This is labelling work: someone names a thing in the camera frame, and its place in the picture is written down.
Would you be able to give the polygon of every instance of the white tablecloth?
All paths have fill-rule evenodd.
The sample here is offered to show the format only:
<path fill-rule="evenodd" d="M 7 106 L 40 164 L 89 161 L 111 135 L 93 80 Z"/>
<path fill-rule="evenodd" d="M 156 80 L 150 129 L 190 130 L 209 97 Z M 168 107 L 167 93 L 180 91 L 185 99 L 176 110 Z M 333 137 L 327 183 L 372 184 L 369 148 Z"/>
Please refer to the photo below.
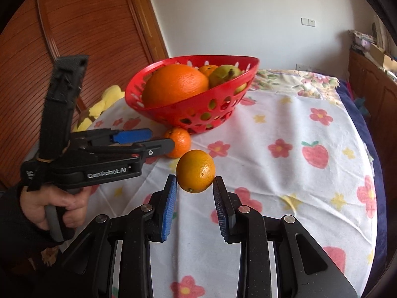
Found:
<path fill-rule="evenodd" d="M 155 136 L 166 130 L 123 99 L 91 126 L 103 127 L 149 127 Z M 227 122 L 193 135 L 191 148 L 214 158 L 216 174 L 243 204 L 270 217 L 294 215 L 361 295 L 375 250 L 376 199 L 366 151 L 343 108 L 327 100 L 248 92 Z M 142 176 L 101 185 L 90 198 L 85 224 L 98 214 L 125 215 L 148 202 L 175 173 L 177 161 L 148 159 Z M 171 234 L 150 248 L 155 298 L 236 296 L 240 248 L 224 243 L 212 187 L 199 194 L 178 188 Z M 118 257 L 115 296 L 119 263 Z"/>

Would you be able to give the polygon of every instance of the wooden furniture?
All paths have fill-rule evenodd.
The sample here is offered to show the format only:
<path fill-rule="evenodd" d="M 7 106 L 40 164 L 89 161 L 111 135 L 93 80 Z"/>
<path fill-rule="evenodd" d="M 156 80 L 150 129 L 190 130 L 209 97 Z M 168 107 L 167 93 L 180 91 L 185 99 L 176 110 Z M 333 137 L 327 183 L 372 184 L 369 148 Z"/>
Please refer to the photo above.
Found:
<path fill-rule="evenodd" d="M 368 129 L 379 155 L 386 198 L 397 198 L 397 84 L 369 59 L 350 51 L 350 84 L 358 97 L 365 97 L 371 114 Z"/>
<path fill-rule="evenodd" d="M 26 0 L 0 35 L 0 189 L 19 181 L 38 140 L 55 59 L 90 55 L 78 108 L 166 58 L 150 0 Z"/>

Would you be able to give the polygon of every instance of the white wall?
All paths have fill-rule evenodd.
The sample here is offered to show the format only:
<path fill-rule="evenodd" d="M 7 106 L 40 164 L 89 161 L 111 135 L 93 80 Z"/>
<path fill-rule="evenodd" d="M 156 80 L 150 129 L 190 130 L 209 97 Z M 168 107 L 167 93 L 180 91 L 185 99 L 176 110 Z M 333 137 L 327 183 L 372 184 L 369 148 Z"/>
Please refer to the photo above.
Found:
<path fill-rule="evenodd" d="M 309 65 L 345 76 L 350 38 L 371 33 L 374 11 L 365 0 L 152 0 L 170 57 L 241 54 L 261 68 Z M 314 19 L 316 27 L 300 18 Z"/>

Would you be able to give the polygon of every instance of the bed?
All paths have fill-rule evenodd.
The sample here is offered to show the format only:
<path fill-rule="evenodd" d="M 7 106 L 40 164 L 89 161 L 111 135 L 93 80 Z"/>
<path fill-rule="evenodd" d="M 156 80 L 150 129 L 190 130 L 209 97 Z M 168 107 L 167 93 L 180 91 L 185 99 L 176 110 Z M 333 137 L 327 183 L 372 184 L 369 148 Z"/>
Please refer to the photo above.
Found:
<path fill-rule="evenodd" d="M 90 128 L 122 129 L 132 120 L 134 128 L 149 127 L 155 136 L 165 131 L 124 100 Z M 192 149 L 214 158 L 217 175 L 243 204 L 270 217 L 296 216 L 359 295 L 376 281 L 386 257 L 382 172 L 344 82 L 316 73 L 259 71 L 231 118 L 194 135 Z M 100 185 L 85 225 L 98 214 L 116 217 L 147 203 L 176 164 L 150 158 L 141 177 Z M 150 247 L 155 297 L 177 297 L 181 288 L 194 298 L 235 296 L 239 246 L 223 242 L 214 208 L 210 189 L 179 189 L 171 234 Z M 115 270 L 119 264 L 120 248 Z M 274 264 L 271 269 L 275 285 Z M 117 272 L 113 286 L 116 297 Z"/>

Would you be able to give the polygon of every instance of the blue blanket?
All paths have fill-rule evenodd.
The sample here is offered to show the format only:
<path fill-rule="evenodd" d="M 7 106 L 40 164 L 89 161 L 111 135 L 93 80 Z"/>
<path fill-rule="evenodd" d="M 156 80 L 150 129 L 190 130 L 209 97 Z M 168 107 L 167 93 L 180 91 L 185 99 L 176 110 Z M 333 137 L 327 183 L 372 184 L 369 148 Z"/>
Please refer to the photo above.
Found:
<path fill-rule="evenodd" d="M 366 293 L 368 293 L 368 291 L 376 284 L 385 268 L 388 235 L 386 219 L 386 195 L 383 185 L 382 169 L 368 127 L 360 111 L 351 100 L 346 83 L 343 81 L 340 81 L 340 83 L 341 84 L 340 87 L 337 88 L 337 92 L 348 114 L 350 115 L 361 139 L 366 143 L 370 155 L 374 158 L 374 184 L 376 192 L 376 205 L 378 211 L 378 231 L 376 235 L 374 262 L 372 264 L 370 277 L 368 279 L 367 286 L 363 294 L 364 297 Z"/>

